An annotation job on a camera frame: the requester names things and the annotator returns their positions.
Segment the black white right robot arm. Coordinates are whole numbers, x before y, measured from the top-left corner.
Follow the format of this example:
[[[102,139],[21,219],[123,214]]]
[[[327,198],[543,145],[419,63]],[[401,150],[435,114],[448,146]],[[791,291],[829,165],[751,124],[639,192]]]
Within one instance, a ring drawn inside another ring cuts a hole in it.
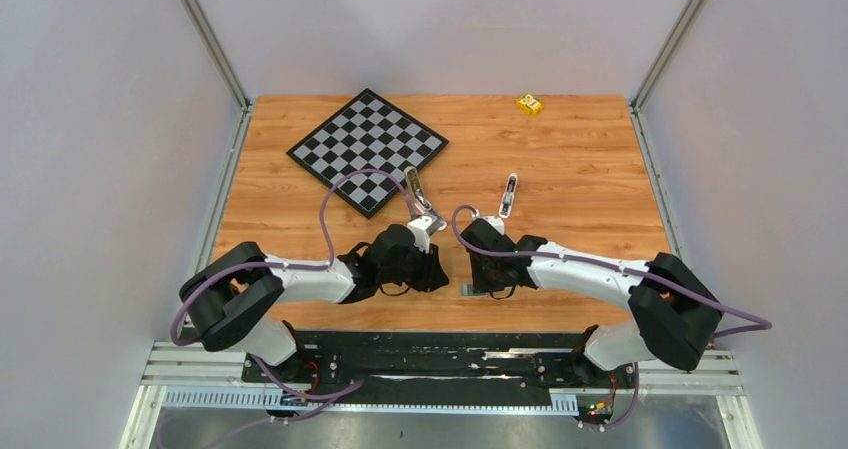
[[[494,218],[476,218],[460,231],[475,288],[567,290],[626,310],[629,320],[584,331],[571,372],[596,386],[633,362],[659,360],[683,371],[700,364],[723,317],[718,301],[677,256],[651,260],[594,256],[543,237],[513,241]]]

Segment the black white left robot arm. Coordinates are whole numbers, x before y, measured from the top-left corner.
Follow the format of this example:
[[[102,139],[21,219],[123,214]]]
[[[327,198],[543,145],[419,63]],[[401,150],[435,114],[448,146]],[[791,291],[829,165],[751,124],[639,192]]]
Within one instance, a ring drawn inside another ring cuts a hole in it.
[[[248,241],[183,284],[178,315],[189,318],[206,351],[235,349],[257,356],[279,380],[293,382],[304,374],[307,358],[294,330],[269,316],[273,306],[353,304],[386,284],[432,292],[448,282],[437,245],[411,224],[391,224],[372,242],[329,263],[276,257]]]

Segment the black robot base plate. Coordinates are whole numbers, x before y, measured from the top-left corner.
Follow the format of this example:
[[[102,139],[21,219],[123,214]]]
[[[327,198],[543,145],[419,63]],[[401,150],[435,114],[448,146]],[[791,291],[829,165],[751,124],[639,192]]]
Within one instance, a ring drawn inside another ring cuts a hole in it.
[[[635,379],[629,365],[589,368],[573,352],[577,333],[305,330],[296,339],[296,355],[269,371],[247,358],[242,380],[322,394],[359,382],[341,400],[366,406],[536,409],[557,390],[605,400]]]

